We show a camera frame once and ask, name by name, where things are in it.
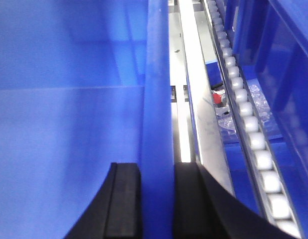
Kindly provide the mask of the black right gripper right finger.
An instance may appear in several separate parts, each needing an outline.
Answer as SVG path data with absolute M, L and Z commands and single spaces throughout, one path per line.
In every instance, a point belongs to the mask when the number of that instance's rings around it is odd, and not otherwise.
M 289 218 L 271 224 L 227 192 L 199 163 L 176 163 L 176 239 L 299 239 Z

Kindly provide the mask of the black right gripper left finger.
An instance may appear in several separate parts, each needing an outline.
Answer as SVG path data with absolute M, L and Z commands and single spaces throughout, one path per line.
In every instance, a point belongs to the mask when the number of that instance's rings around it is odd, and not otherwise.
M 136 163 L 112 163 L 94 199 L 66 239 L 141 239 L 141 173 Z

